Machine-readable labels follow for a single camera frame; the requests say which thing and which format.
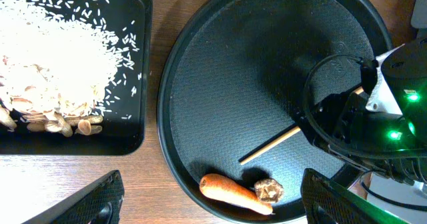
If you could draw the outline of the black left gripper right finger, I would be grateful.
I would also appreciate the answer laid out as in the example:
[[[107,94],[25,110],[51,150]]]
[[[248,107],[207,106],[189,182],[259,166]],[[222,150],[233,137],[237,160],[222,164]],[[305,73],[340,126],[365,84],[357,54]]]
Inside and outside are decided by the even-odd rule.
[[[302,203],[309,224],[406,224],[314,169],[305,169]]]

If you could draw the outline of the black rectangular tray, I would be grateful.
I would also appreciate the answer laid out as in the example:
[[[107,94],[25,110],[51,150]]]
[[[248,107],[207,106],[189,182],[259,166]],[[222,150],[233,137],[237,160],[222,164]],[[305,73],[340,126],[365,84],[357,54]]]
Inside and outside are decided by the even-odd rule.
[[[1,129],[3,155],[127,155],[134,152],[145,136],[147,78],[153,15],[152,0],[63,0],[69,7],[59,12],[66,19],[78,5],[89,4],[91,18],[106,20],[106,29],[123,39],[135,37],[138,51],[131,51],[134,66],[121,66],[115,82],[108,87],[101,126],[96,135],[64,137],[54,133],[32,133],[24,123],[14,132]]]

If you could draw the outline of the wooden chopstick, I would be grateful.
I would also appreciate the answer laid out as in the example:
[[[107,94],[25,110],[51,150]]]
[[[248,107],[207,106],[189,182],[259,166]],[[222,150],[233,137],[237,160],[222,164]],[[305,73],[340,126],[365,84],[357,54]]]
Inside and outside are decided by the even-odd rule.
[[[264,145],[260,150],[255,151],[253,154],[249,155],[242,161],[240,161],[240,165],[243,166],[250,161],[254,160],[255,158],[259,157],[260,155],[264,154],[265,152],[269,151],[270,149],[276,147],[280,143],[283,143],[284,141],[288,140],[290,137],[293,137],[294,135],[301,132],[301,129],[299,126],[292,127],[289,131],[286,131],[284,134],[280,135],[279,137],[275,138],[273,141],[269,142],[268,144]]]

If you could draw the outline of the pistachio shells and rice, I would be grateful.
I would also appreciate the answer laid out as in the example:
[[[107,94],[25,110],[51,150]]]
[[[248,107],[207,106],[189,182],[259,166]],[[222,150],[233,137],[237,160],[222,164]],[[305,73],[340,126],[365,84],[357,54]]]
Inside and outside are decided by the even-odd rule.
[[[1,0],[1,131],[98,135],[137,95],[138,0]]]

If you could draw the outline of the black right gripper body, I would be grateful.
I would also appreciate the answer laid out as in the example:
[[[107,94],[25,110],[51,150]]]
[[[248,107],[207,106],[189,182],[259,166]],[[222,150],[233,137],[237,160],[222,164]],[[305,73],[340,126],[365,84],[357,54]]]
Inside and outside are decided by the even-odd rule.
[[[366,99],[349,91],[317,105],[302,94],[304,133],[321,149],[344,157],[416,157],[414,126],[403,115],[366,110]]]

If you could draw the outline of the grey dishwasher rack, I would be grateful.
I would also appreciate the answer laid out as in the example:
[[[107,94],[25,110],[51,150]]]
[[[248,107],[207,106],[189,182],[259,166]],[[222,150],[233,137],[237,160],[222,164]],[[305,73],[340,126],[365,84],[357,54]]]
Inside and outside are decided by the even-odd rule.
[[[417,38],[426,36],[426,8],[426,0],[415,0],[410,24],[416,30]]]

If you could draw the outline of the round black serving tray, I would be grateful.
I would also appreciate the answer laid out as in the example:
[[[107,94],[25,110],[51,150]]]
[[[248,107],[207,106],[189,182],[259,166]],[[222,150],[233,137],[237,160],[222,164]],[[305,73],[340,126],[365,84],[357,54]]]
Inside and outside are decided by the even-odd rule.
[[[312,168],[349,186],[357,171],[298,133],[245,165],[240,161],[294,127],[309,70],[310,102],[360,82],[347,54],[392,48],[369,0],[209,0],[187,23],[165,64],[157,126],[165,160],[184,192],[206,211],[236,223],[292,223],[305,217],[300,185]],[[272,215],[214,201],[200,179],[218,173],[251,188],[271,177],[284,186]]]

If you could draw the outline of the orange carrot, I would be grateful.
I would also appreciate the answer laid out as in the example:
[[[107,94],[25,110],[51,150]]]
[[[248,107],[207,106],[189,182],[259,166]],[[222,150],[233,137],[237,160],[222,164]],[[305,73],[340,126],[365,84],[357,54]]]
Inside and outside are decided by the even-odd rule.
[[[251,209],[262,215],[273,213],[273,207],[269,203],[262,203],[253,191],[223,175],[212,173],[203,176],[199,183],[199,190],[210,199]]]

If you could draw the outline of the brown food lump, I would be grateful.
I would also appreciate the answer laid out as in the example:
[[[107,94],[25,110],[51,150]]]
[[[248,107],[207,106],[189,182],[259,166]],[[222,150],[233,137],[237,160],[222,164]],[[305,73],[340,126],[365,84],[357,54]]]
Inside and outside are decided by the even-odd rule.
[[[257,198],[263,203],[278,203],[284,196],[284,187],[275,179],[262,179],[254,184]]]

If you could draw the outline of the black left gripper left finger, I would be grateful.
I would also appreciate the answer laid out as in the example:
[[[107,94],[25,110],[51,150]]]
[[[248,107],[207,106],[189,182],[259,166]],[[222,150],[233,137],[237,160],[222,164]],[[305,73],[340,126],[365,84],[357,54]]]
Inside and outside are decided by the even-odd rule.
[[[124,195],[121,173],[113,170],[24,224],[118,224]]]

